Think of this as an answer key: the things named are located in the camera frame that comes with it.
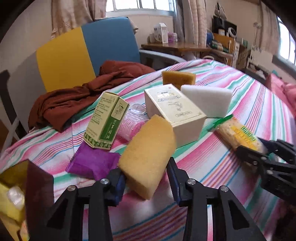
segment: curtain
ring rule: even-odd
[[[183,10],[178,0],[173,0],[174,6],[174,32],[178,36],[179,42],[184,42],[184,21],[183,21]]]
[[[174,30],[179,41],[206,46],[207,19],[204,0],[175,0]]]
[[[255,45],[271,54],[277,54],[279,51],[277,16],[263,2],[259,5],[259,21],[261,28],[257,29]]]
[[[185,42],[203,47],[207,40],[207,20],[204,0],[183,0]]]
[[[107,0],[52,0],[52,38],[105,17]]]

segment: bed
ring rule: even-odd
[[[265,86],[244,73],[211,60],[179,63],[163,70],[195,73],[196,85],[216,86],[232,90],[229,113],[264,139],[278,138],[295,143],[295,122],[288,107]],[[111,91],[131,105],[145,106],[144,89],[161,85],[161,70],[143,75]],[[0,171],[29,159],[54,176],[55,200],[69,185],[79,188],[92,185],[85,179],[65,171],[82,142],[83,134],[97,101],[71,119],[71,126],[62,133],[51,127],[34,130],[8,148],[0,159]],[[198,141],[178,148],[174,158],[179,168],[203,185],[228,186],[255,220],[267,240],[272,239],[283,202],[260,187],[260,178],[221,139],[208,128],[215,119],[207,119]],[[111,152],[122,153],[127,141],[116,136]],[[153,198],[142,200],[126,191],[118,207],[110,207],[110,222],[115,241],[119,240],[182,240],[186,208],[173,200],[168,177],[164,174]],[[212,240],[212,215],[208,207],[208,240]],[[83,239],[87,234],[88,208],[83,218]]]

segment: green box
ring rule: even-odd
[[[110,150],[128,107],[119,95],[104,92],[84,133],[85,142],[92,148]]]

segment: pink pillow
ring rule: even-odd
[[[287,97],[289,103],[292,105],[293,110],[296,112],[296,85],[284,83],[282,88],[283,93]]]
[[[284,82],[275,74],[269,74],[265,82],[265,86],[288,106],[292,115],[294,118],[296,118],[296,105],[294,105],[296,102],[290,103],[289,99],[287,98],[285,91],[286,85],[290,84]]]

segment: sponge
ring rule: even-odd
[[[208,118],[224,118],[232,98],[231,90],[218,87],[182,85],[181,92]]]
[[[196,75],[193,73],[179,71],[162,71],[163,85],[173,84],[177,89],[182,85],[195,85]]]
[[[151,199],[175,152],[172,125],[154,115],[127,145],[118,167],[127,177],[127,185],[144,199]]]

